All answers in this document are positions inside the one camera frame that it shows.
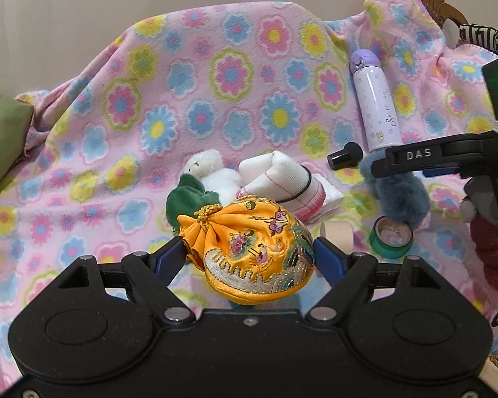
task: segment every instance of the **pink floral blanket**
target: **pink floral blanket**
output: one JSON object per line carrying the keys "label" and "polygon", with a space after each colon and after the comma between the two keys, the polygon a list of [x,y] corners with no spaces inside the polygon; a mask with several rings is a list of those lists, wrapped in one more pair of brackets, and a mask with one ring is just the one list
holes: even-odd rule
{"label": "pink floral blanket", "polygon": [[[366,0],[365,11],[323,22],[293,3],[204,7],[138,22],[53,91],[23,94],[36,118],[29,159],[0,184],[0,389],[19,376],[7,345],[12,319],[78,256],[118,262],[171,236],[165,199],[183,163],[214,147],[226,166],[282,150],[345,194],[336,218],[356,250],[381,214],[355,169],[332,172],[327,154],[364,145],[348,55],[373,50],[392,89],[404,142],[491,129],[479,47],[446,47],[420,0]],[[491,317],[498,292],[484,279],[468,227],[463,182],[424,180],[432,213],[411,254],[426,259]],[[317,226],[313,229],[317,235]],[[196,312],[228,308],[187,265],[171,284]],[[318,274],[274,306],[306,311],[328,285]],[[498,352],[498,330],[494,352]]]}

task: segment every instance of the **plush toy head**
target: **plush toy head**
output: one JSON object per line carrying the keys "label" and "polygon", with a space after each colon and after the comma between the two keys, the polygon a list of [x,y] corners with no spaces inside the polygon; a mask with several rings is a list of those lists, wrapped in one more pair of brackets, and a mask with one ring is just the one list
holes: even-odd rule
{"label": "plush toy head", "polygon": [[183,172],[201,179],[222,168],[223,160],[219,151],[206,150],[191,156],[186,162]]}

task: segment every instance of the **green tape roll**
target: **green tape roll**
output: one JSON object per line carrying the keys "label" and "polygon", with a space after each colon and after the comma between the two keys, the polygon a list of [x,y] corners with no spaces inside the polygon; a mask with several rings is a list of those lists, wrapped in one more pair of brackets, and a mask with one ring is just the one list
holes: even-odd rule
{"label": "green tape roll", "polygon": [[413,244],[413,230],[402,223],[395,223],[386,216],[374,222],[369,243],[375,253],[387,259],[404,256]]}

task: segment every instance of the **purple bottle cap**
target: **purple bottle cap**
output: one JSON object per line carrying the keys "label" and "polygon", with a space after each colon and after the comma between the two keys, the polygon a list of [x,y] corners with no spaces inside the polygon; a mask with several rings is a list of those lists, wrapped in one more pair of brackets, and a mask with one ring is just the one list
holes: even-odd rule
{"label": "purple bottle cap", "polygon": [[351,61],[349,62],[349,67],[351,68],[351,73],[354,74],[358,70],[364,67],[382,67],[380,60],[374,54],[373,51],[369,49],[359,49],[351,54]]}

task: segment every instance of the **white thermos bottle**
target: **white thermos bottle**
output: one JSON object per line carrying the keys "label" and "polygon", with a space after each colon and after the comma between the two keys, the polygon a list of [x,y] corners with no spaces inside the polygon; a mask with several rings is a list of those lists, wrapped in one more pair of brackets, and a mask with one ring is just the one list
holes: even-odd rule
{"label": "white thermos bottle", "polygon": [[402,145],[393,98],[381,67],[378,57],[368,49],[351,55],[350,68],[369,152]]}

